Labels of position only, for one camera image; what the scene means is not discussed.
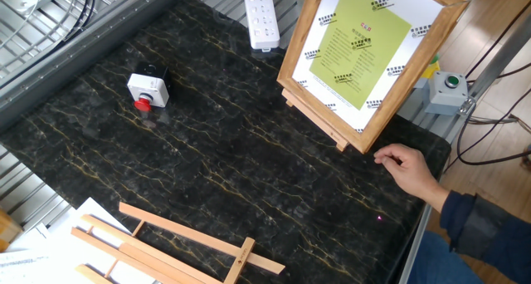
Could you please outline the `person's right hand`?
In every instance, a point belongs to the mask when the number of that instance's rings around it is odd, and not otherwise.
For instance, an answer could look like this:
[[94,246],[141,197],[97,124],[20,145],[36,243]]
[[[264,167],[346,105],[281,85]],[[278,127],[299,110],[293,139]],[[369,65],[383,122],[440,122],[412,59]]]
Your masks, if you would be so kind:
[[422,199],[441,213],[450,191],[434,178],[419,150],[390,144],[374,154],[374,161],[384,166],[404,192]]

